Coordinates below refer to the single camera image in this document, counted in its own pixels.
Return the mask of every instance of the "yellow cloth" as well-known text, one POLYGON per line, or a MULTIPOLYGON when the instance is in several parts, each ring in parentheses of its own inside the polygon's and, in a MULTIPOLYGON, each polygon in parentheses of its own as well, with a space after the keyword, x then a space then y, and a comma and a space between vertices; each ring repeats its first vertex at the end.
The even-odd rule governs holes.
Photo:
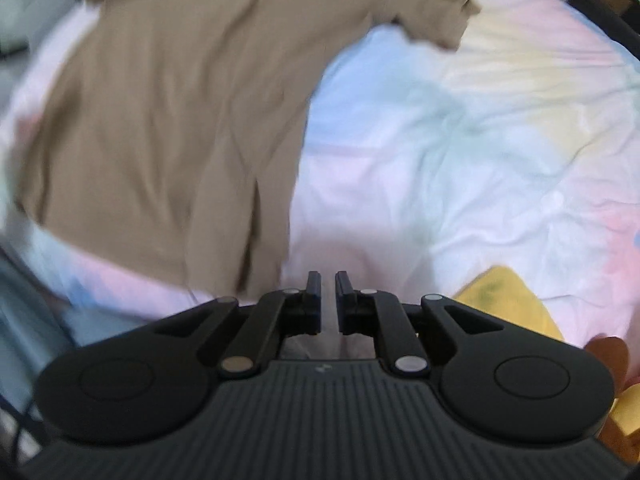
POLYGON ((627 388, 614 405, 611 418, 620 427, 620 430, 633 440, 638 440, 634 435, 640 430, 640 384, 634 384, 627 388))
POLYGON ((542 302, 508 267, 491 267, 454 299, 509 323, 564 341, 542 302))

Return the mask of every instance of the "shirt sleeve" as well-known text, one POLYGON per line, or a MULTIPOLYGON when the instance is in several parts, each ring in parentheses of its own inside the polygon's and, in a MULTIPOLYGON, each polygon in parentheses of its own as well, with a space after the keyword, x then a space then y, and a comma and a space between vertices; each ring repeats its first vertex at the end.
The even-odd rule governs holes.
POLYGON ((398 22, 413 40, 457 49, 469 17, 479 11, 472 0, 376 0, 374 20, 398 22))

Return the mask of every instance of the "tie-dye bedsheet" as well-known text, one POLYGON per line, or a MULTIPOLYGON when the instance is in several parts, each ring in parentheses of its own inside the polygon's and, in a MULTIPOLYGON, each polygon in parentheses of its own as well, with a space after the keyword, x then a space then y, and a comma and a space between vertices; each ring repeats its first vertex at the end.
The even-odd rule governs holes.
MULTIPOLYGON (((282 284, 321 271, 323 323, 335 334, 338 270, 356 286, 417 301, 510 266, 568 342, 626 336, 640 359, 638 64, 559 0, 478 2, 482 13, 457 53, 383 26, 326 70, 311 104, 282 284)), ((75 250, 10 205, 12 165, 28 142, 20 133, 97 13, 80 5, 58 25, 2 119, 4 243, 79 308, 166 316, 207 296, 75 250)), ((344 352, 337 341, 306 354, 344 352)))

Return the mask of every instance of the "white bedsheet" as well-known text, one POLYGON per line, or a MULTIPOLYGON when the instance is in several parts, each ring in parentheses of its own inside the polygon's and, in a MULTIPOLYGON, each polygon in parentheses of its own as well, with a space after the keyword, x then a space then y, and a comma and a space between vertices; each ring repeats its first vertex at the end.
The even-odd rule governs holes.
MULTIPOLYGON (((323 275, 326 334, 304 342, 307 354, 344 352, 331 301, 338 270, 416 302, 506 265, 568 342, 638 339, 629 332, 640 306, 637 64, 558 0, 478 2, 457 53, 378 27, 325 73, 282 271, 283 286, 323 275)), ((79 6, 42 47, 0 123, 6 160, 25 141, 17 125, 41 112, 97 12, 79 6)), ((6 240, 73 304, 159 317, 206 299, 62 244, 12 210, 11 187, 6 240)))

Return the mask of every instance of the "ribbed black surface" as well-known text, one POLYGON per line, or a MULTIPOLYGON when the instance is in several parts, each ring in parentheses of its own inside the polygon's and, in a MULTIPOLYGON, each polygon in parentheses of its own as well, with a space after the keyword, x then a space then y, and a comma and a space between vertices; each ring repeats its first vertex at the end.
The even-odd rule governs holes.
POLYGON ((595 440, 545 450, 487 441, 425 384, 360 361, 273 362, 224 384, 169 436, 119 449, 57 442, 23 471, 33 480, 616 480, 627 469, 595 440))

